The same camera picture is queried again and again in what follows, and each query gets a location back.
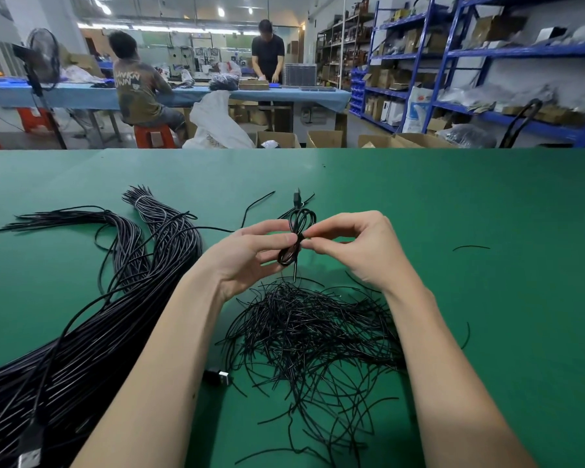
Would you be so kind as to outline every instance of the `hand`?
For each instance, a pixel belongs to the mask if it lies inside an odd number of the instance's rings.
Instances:
[[[390,220],[381,212],[340,213],[316,223],[303,235],[310,238],[301,242],[303,248],[337,259],[362,281],[382,291],[391,290],[407,279],[409,284],[416,281],[421,284]],[[355,240],[345,243],[331,241],[340,236]]]
[[[290,231],[288,220],[266,220],[236,230],[209,248],[192,271],[214,274],[221,297],[228,301],[260,279],[283,269],[279,263],[266,263],[275,261],[281,250],[295,244],[297,235],[266,235],[272,231]]]

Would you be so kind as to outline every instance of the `right hand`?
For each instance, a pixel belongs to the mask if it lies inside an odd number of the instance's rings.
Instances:
[[[339,213],[304,231],[309,240],[301,246],[337,259],[353,274],[382,291],[392,290],[398,283],[420,283],[407,260],[397,235],[381,212]],[[332,241],[340,236],[354,241]]]

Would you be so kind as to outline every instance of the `finger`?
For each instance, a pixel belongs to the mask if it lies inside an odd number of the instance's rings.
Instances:
[[[260,266],[257,272],[257,275],[259,276],[257,280],[259,281],[260,279],[264,279],[272,276],[275,273],[279,273],[282,269],[284,269],[284,267],[279,263],[271,263],[270,265]]]
[[[248,235],[245,237],[252,251],[283,250],[297,243],[294,233],[277,233],[275,235]]]
[[[303,240],[301,246],[307,250],[313,250],[315,253],[331,256],[343,263],[344,243],[327,240],[326,238],[312,238],[312,240]]]
[[[320,221],[303,232],[303,236],[314,238],[320,236],[333,240],[339,236],[356,237],[367,226],[369,213],[339,213]]]
[[[250,227],[241,228],[240,235],[266,235],[272,231],[290,231],[288,220],[265,220]]]
[[[270,263],[271,261],[275,261],[276,259],[278,259],[278,255],[280,254],[280,252],[281,250],[263,251],[257,254],[256,259],[261,265],[265,263]]]

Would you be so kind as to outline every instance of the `shorts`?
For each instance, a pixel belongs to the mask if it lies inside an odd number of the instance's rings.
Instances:
[[[139,123],[138,125],[144,126],[145,128],[155,128],[156,126],[167,125],[177,133],[178,130],[186,128],[186,122],[183,113],[163,105],[162,110],[160,110],[160,116],[157,117],[156,120]]]

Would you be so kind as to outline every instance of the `standing fan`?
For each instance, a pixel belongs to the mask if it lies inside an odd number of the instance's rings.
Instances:
[[[44,97],[41,83],[49,84],[47,91],[52,90],[60,82],[59,44],[50,31],[45,28],[35,29],[28,36],[28,47],[13,44],[13,54],[24,63],[28,75],[28,83],[32,91],[41,100],[43,108],[48,112],[50,126],[57,137],[62,149],[67,149],[60,133],[59,126],[54,120],[52,110]]]

